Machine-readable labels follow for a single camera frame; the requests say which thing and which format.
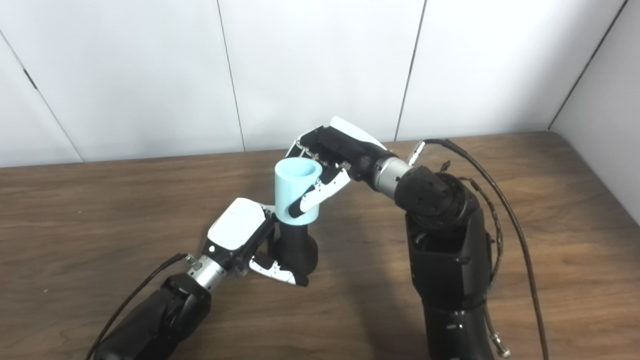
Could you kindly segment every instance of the light blue cup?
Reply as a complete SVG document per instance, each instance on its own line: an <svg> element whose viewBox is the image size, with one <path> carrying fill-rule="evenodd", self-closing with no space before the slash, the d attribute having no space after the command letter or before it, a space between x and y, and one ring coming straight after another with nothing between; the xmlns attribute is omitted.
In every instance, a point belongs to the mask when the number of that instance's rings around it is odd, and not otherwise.
<svg viewBox="0 0 640 360"><path fill-rule="evenodd" d="M322 166L308 158L286 158L278 161L276 173L276 216L289 225L307 225L318 218L320 205L316 205L300 217L289 216L289 206L316 183Z"/></svg>

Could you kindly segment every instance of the white wall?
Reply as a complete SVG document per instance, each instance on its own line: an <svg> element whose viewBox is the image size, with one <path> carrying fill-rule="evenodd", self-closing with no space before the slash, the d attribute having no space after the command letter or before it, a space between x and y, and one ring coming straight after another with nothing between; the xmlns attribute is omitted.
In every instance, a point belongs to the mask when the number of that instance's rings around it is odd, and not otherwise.
<svg viewBox="0 0 640 360"><path fill-rule="evenodd" d="M622 0L429 0L398 140L546 129Z"/></svg>
<svg viewBox="0 0 640 360"><path fill-rule="evenodd" d="M0 37L0 167L78 161L76 150Z"/></svg>
<svg viewBox="0 0 640 360"><path fill-rule="evenodd" d="M0 30L86 161L242 151L215 1L0 1Z"/></svg>
<svg viewBox="0 0 640 360"><path fill-rule="evenodd" d="M640 2L629 1L551 130L640 223Z"/></svg>
<svg viewBox="0 0 640 360"><path fill-rule="evenodd" d="M423 0L221 0L247 149L334 115L393 140Z"/></svg>
<svg viewBox="0 0 640 360"><path fill-rule="evenodd" d="M399 122L424 0L0 0L0 166L546 129L621 2L429 0Z"/></svg>

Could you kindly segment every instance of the black cable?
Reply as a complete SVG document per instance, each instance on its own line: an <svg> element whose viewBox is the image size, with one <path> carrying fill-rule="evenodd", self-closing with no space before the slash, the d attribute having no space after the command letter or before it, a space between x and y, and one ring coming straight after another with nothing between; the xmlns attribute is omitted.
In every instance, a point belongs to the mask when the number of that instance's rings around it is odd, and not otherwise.
<svg viewBox="0 0 640 360"><path fill-rule="evenodd" d="M498 184L496 184L496 182L493 180L491 175L489 175L489 173L487 173L487 171L476 161L476 159L474 159L471 155L469 155L469 153L464 151L461 147L457 146L455 143L453 143L452 141L450 141L448 139L446 139L446 140L427 139L427 140L423 140L423 142L425 144L434 143L434 144L437 144L437 145L441 145L442 147L445 147L446 149L449 149L452 152L455 152L456 154L460 155L462 158L467 160L471 165L473 165L474 168L476 168L476 170L482 175L482 177L485 180L487 180L489 185L491 185L491 187L495 191L496 195L498 195L498 198L500 199L500 202L502 203L502 205L504 206L505 210L507 211L507 214L509 214L509 218L511 219L511 223L513 224L513 227L514 227L514 229L515 229L515 231L516 231L516 233L518 235L518 239L520 240L520 247L522 248L522 255L524 257L524 262L525 262L525 265L527 267L527 276L529 278L529 288L531 290L531 300L533 301L533 309L534 309L534 312L536 313L536 321L538 323L538 335L540 336L540 346L542 348L542 358L544 360L549 360L549 349L548 349L548 346L547 346L547 335L545 333L545 324L544 324L544 321L542 319L542 310L540 309L540 300L538 298L538 289L536 287L536 278L535 278L535 275L533 273L533 264L531 262L531 255L529 254L529 246L527 245L527 240L525 239L525 236L524 236L524 233L522 231L522 228L520 227L520 223L518 222L518 219L517 219L515 213L513 212L513 209L511 208L511 205L509 204L509 201L507 201L507 198L504 196L504 194L502 193L502 190L500 190L500 188L498 187Z"/></svg>
<svg viewBox="0 0 640 360"><path fill-rule="evenodd" d="M102 338L107 333L107 331L109 331L109 328L111 327L111 325L113 325L113 322L116 321L116 319L118 318L118 315L120 315L122 310L124 310L124 308L140 292L140 290L142 290L162 270L164 270L164 269L168 268L169 266L177 263L178 261L186 258L187 256L188 256L188 254L176 254L176 255L172 256L171 258L169 258L164 263L160 264L160 266L158 268L156 268L151 274L149 274L149 276L147 276L147 278L142 283L140 283L140 285L138 285L138 287L135 290L133 290L133 292L126 299L124 299L122 304L120 304L120 306L118 306L118 309L116 309L116 311L113 313L113 315L111 315L111 318L109 318L109 321L107 321L107 324L104 325L104 327L102 328L102 331L100 331L100 334L98 334L98 337L93 342L93 345L91 345L91 347L89 348L89 351L86 353L86 357L84 358L84 360L91 359L91 356L93 355L93 352L95 351L95 348L98 346L100 341L102 341Z"/></svg>

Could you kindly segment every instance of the robotic arm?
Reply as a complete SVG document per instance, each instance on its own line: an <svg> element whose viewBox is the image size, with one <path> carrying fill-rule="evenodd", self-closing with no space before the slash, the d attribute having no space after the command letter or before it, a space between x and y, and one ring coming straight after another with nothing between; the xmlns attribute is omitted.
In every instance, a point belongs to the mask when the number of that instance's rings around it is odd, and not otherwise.
<svg viewBox="0 0 640 360"><path fill-rule="evenodd" d="M300 136L287 156L323 166L318 182L289 208L292 217L326 200L350 179L364 181L406 211L412 281L422 299L429 354L434 360L492 360L485 327L491 242L476 196L445 172L412 166L357 127L334 117ZM497 334L492 340L507 357Z"/></svg>
<svg viewBox="0 0 640 360"><path fill-rule="evenodd" d="M96 347L96 360L165 360L193 334L209 314L211 295L228 275L251 268L289 284L306 286L295 274L261 253L260 244L273 237L273 207L236 199L207 233L202 256L183 274L169 276L138 304Z"/></svg>

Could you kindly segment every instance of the black joint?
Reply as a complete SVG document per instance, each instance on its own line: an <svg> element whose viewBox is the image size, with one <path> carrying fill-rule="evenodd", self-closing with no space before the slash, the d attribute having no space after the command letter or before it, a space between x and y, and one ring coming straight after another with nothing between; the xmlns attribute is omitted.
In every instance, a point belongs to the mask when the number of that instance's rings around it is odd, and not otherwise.
<svg viewBox="0 0 640 360"><path fill-rule="evenodd" d="M300 204L302 203L302 198L296 200L289 206L289 216L292 218L298 218L302 216L304 213L300 209Z"/></svg>

